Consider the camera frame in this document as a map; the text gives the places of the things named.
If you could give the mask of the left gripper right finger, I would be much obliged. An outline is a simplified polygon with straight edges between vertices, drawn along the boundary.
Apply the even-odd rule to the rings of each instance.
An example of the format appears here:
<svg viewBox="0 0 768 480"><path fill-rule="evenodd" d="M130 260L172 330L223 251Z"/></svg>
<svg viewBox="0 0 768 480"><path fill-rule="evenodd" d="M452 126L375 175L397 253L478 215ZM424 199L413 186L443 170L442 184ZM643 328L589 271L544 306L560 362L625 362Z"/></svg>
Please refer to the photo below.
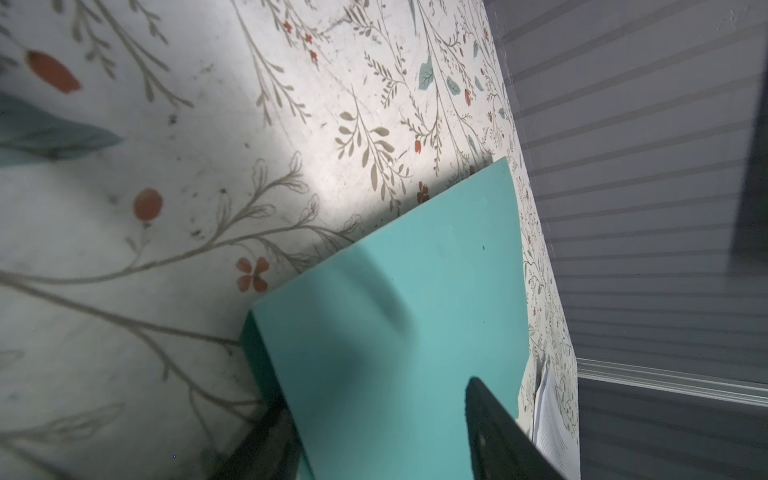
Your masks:
<svg viewBox="0 0 768 480"><path fill-rule="evenodd" d="M475 480L561 480L478 377L465 390L465 418Z"/></svg>

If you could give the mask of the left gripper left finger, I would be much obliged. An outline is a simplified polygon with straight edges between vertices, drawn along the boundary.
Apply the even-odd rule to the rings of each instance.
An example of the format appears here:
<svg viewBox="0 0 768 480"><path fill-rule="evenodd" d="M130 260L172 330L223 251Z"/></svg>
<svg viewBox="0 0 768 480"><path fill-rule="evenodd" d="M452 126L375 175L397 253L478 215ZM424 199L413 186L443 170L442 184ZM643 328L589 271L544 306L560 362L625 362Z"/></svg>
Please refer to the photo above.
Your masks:
<svg viewBox="0 0 768 480"><path fill-rule="evenodd" d="M296 479L301 453L290 411L284 401L278 401L210 479Z"/></svg>

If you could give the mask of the teal green file folder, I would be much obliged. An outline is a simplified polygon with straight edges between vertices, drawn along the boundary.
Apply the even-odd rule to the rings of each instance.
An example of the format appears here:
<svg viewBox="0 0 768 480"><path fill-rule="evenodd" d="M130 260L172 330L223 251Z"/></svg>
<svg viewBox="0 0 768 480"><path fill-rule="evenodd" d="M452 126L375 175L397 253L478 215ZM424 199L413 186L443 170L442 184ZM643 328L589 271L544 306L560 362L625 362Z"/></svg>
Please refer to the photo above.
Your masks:
<svg viewBox="0 0 768 480"><path fill-rule="evenodd" d="M302 479L468 479L465 390L517 416L529 325L499 160L260 298L240 342Z"/></svg>

